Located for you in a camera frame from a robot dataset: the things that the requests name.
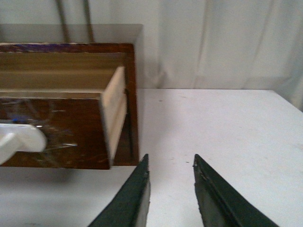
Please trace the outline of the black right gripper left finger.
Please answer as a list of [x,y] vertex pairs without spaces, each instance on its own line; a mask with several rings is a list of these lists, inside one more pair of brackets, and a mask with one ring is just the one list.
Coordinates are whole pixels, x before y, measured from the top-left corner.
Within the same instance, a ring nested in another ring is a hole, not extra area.
[[145,227],[150,196],[149,155],[145,154],[112,201],[89,226]]

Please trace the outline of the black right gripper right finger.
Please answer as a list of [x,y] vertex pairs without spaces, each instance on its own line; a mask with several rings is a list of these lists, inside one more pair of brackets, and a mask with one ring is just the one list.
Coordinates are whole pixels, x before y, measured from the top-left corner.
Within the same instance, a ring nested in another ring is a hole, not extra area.
[[198,154],[194,156],[195,193],[205,227],[276,227]]

